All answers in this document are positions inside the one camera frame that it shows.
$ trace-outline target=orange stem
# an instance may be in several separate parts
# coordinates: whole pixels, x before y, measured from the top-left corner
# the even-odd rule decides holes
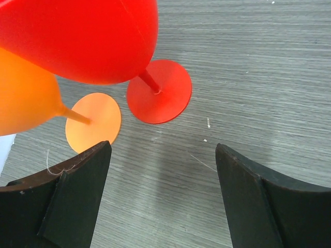
[[[69,119],[84,123],[86,125],[91,124],[91,120],[88,119],[85,116],[82,116],[81,114],[78,114],[77,112],[69,109],[68,107],[64,106],[63,112],[61,114],[64,117],[67,117]]]

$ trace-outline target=red stem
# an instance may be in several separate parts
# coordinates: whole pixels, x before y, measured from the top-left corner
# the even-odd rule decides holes
[[[144,70],[139,77],[152,89],[155,94],[161,92],[160,86],[154,81],[147,70]]]

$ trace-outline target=plastic wine glass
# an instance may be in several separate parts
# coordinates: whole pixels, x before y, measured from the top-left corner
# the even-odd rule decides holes
[[[11,0],[0,2],[0,46],[81,83],[130,80],[127,102],[141,121],[158,124],[188,105],[188,72],[152,61],[157,0]]]
[[[55,75],[0,48],[0,136],[56,116],[68,118],[68,142],[78,153],[100,141],[112,143],[121,126],[121,112],[110,96],[87,95],[71,110],[61,100]]]

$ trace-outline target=orange round base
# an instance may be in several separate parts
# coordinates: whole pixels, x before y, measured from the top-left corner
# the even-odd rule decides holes
[[[89,118],[90,124],[67,119],[66,136],[70,147],[81,153],[101,141],[112,144],[119,134],[122,123],[117,102],[103,93],[89,94],[80,99],[73,111]]]
[[[146,68],[161,92],[155,94],[140,78],[130,80],[127,102],[133,115],[149,124],[173,120],[187,107],[192,95],[190,75],[180,64],[170,60],[152,61]]]

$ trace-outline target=gray wooden table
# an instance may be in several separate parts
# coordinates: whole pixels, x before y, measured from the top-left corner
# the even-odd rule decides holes
[[[159,0],[155,58],[180,62],[194,92],[176,120],[150,126],[128,110],[127,84],[59,79],[64,102],[102,91],[123,112],[92,247],[231,247],[215,147],[331,186],[331,3]],[[75,155],[65,119],[18,135],[1,185]]]

